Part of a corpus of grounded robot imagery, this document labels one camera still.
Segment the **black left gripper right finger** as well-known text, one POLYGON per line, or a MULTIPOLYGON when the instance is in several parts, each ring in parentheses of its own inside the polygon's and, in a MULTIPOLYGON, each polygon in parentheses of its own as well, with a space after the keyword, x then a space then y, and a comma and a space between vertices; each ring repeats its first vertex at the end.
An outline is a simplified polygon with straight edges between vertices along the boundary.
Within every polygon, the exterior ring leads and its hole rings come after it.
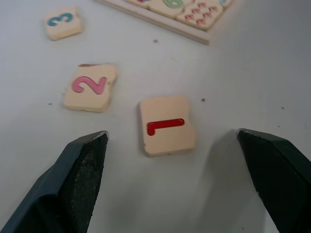
POLYGON ((290 141, 249 129, 237 139, 253 185, 281 233, 311 231, 311 162, 290 141))

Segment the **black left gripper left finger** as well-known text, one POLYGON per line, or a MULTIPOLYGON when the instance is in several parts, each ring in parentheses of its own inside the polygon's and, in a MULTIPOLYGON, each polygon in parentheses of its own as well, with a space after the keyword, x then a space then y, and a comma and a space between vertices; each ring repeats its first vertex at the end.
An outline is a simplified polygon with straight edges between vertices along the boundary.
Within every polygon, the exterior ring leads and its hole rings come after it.
POLYGON ((1 232, 86 233, 101 186, 108 137, 107 131, 100 131, 67 144, 1 232))

